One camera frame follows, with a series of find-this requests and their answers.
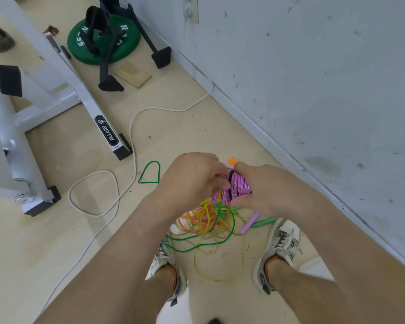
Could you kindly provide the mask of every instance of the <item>beige floor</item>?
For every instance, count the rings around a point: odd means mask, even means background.
[[[48,24],[58,27],[57,39],[65,44],[67,32],[82,19],[92,2],[25,0],[22,7],[39,30]],[[0,25],[18,43],[17,48],[0,55],[0,63],[29,68],[39,62],[36,52],[1,16]],[[98,68],[72,61],[117,130],[126,136],[129,121],[137,110],[148,106],[183,109],[205,94],[177,63],[157,70],[145,42],[140,43],[129,59],[153,78],[140,90],[122,81],[125,87],[122,93],[100,91]],[[154,159],[161,163],[164,173],[177,155],[190,151],[216,153],[225,163],[229,157],[249,164],[277,163],[211,97],[187,113],[150,110],[141,114],[135,121],[133,137],[138,175],[145,164]],[[87,218],[74,211],[65,199],[70,186],[100,169],[112,170],[121,189],[132,179],[132,159],[117,160],[82,105],[44,123],[29,132],[27,138],[47,184],[57,185],[64,198],[34,218],[22,215],[11,201],[0,200],[0,323],[31,323],[56,282],[80,256],[93,233],[108,220],[109,214],[104,218]],[[151,184],[135,184],[130,189],[120,202],[116,219],[98,237],[60,290],[120,227],[141,198],[154,188]],[[103,174],[91,177],[77,186],[74,197],[85,209],[102,212],[115,199],[113,182]],[[254,258],[266,243],[268,229],[253,229],[244,238],[233,237],[215,254],[198,254],[200,269],[215,278],[229,278],[227,283],[215,283],[196,274],[192,252],[178,254],[180,265],[189,277],[188,299],[184,298],[174,308],[166,307],[158,322],[184,324],[192,318],[195,324],[205,324],[219,316],[226,323],[297,323],[278,294],[270,297],[260,294],[250,277]],[[298,263],[316,256],[306,236],[302,237],[301,244],[304,255]]]

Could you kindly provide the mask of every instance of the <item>power cord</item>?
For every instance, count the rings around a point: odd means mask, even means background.
[[[184,41],[183,41],[183,52],[184,52],[184,56],[187,58],[187,56],[186,56],[186,50],[185,50],[186,28],[187,28],[187,19],[186,19],[185,26],[184,26]],[[119,193],[119,185],[118,185],[118,181],[117,181],[116,176],[114,175],[113,172],[107,171],[107,170],[101,170],[101,171],[96,171],[96,172],[94,172],[94,173],[91,173],[91,174],[89,174],[89,175],[87,175],[87,176],[85,176],[85,177],[79,179],[78,181],[76,181],[76,182],[71,186],[71,188],[69,189],[69,192],[68,192],[68,201],[69,201],[69,203],[71,204],[71,206],[72,206],[75,210],[77,210],[78,212],[81,212],[81,213],[83,213],[83,214],[85,214],[85,215],[87,215],[87,216],[89,216],[89,217],[102,217],[102,216],[106,215],[108,212],[110,212],[114,207],[115,207],[115,209],[114,209],[113,216],[112,216],[112,217],[105,223],[105,225],[93,236],[93,238],[90,240],[90,242],[88,243],[87,247],[84,249],[84,251],[82,252],[81,256],[78,258],[78,260],[75,262],[75,264],[66,272],[65,275],[63,275],[63,277],[62,277],[62,278],[59,280],[59,282],[55,285],[53,291],[52,291],[51,294],[49,295],[48,299],[45,301],[45,303],[44,303],[44,305],[43,305],[43,307],[42,307],[42,310],[40,311],[39,315],[41,315],[41,314],[43,313],[43,311],[44,311],[45,308],[47,307],[49,301],[50,301],[51,298],[53,297],[55,291],[58,289],[58,287],[60,286],[60,284],[65,280],[65,278],[70,274],[70,272],[72,272],[73,269],[80,263],[80,261],[82,260],[82,258],[85,256],[85,254],[87,253],[88,249],[89,249],[90,246],[92,245],[92,243],[93,243],[93,242],[95,241],[95,239],[97,238],[97,236],[98,236],[98,235],[113,221],[113,219],[117,216],[117,213],[118,213],[118,210],[119,210],[119,202],[120,202],[120,199],[126,194],[126,192],[130,189],[130,187],[135,183],[135,180],[136,180],[136,173],[137,173],[137,167],[136,167],[136,151],[135,151],[135,146],[134,146],[133,140],[132,140],[132,125],[133,125],[133,122],[134,122],[136,116],[137,116],[138,114],[142,113],[143,111],[145,111],[145,110],[150,110],[150,109],[157,109],[157,110],[164,110],[164,111],[172,111],[172,112],[185,112],[185,111],[188,111],[190,108],[192,108],[192,107],[194,107],[195,105],[197,105],[198,103],[200,103],[205,97],[207,97],[208,95],[210,95],[211,92],[213,92],[215,85],[213,84],[212,81],[211,81],[211,83],[212,83],[212,86],[211,86],[210,92],[208,92],[206,95],[204,95],[203,97],[201,97],[200,99],[198,99],[195,103],[191,104],[189,107],[187,107],[187,108],[184,109],[184,110],[166,109],[166,108],[158,108],[158,107],[148,107],[148,108],[141,109],[141,110],[137,111],[137,112],[134,114],[134,116],[132,117],[132,119],[131,119],[131,121],[130,121],[130,125],[129,125],[129,140],[130,140],[130,145],[131,145],[131,147],[132,147],[132,149],[133,149],[133,179],[132,179],[132,182],[123,190],[123,192],[122,192],[121,194]],[[104,211],[104,212],[101,213],[101,214],[93,214],[93,213],[87,212],[87,211],[81,209],[80,207],[78,207],[78,206],[72,201],[71,193],[72,193],[72,190],[74,189],[74,187],[75,187],[78,183],[80,183],[81,181],[83,181],[83,180],[85,180],[85,179],[87,179],[87,178],[89,178],[89,177],[91,177],[91,176],[93,176],[93,175],[100,174],[100,173],[108,173],[108,174],[110,174],[110,175],[112,176],[112,178],[113,178],[113,180],[114,180],[114,183],[115,183],[115,190],[116,190],[117,198],[116,198],[116,200],[111,204],[111,206],[108,207],[108,209],[107,209],[106,211]]]

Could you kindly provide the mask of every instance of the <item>hand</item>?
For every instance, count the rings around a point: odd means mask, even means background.
[[[297,217],[324,196],[284,168],[268,164],[249,166],[238,162],[234,170],[248,181],[252,194],[238,196],[232,206],[245,207],[273,217]]]
[[[173,161],[151,197],[173,222],[181,214],[197,207],[215,188],[231,188],[228,176],[227,166],[216,155],[185,153]]]

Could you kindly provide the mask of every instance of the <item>sneaker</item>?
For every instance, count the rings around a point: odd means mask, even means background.
[[[172,245],[172,241],[167,237],[165,237],[162,242]],[[186,291],[187,281],[183,271],[175,261],[174,251],[165,245],[160,245],[150,266],[150,277],[154,276],[161,267],[167,264],[170,264],[176,271],[176,289],[171,298],[168,299],[168,301],[171,301],[172,307],[177,304],[177,298],[181,297]]]
[[[298,247],[300,243],[300,229],[289,219],[278,218],[270,231],[267,246],[263,255],[257,261],[252,278],[259,289],[270,295],[271,291],[276,291],[270,284],[264,271],[265,262],[272,256],[278,255],[285,262],[295,268],[294,256],[301,254]]]

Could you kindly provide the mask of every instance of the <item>baseboard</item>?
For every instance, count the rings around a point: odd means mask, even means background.
[[[171,46],[160,34],[153,31],[145,22],[141,21],[147,34],[152,41],[160,48]],[[191,75],[207,92],[212,89],[212,83],[192,62],[177,50],[172,51],[173,58]],[[299,179],[311,185],[325,196],[347,216],[360,229],[368,234],[373,240],[390,252],[396,259],[405,264],[405,258],[399,254],[383,237],[377,234],[369,227],[354,211],[344,204],[328,187],[316,179],[308,170],[302,166],[294,157],[292,157],[284,148],[282,148],[270,135],[259,127],[252,119],[248,117],[232,100],[219,89],[216,85],[211,92],[211,96],[224,108],[240,125],[244,127],[273,157],[275,157],[286,169],[296,175]]]

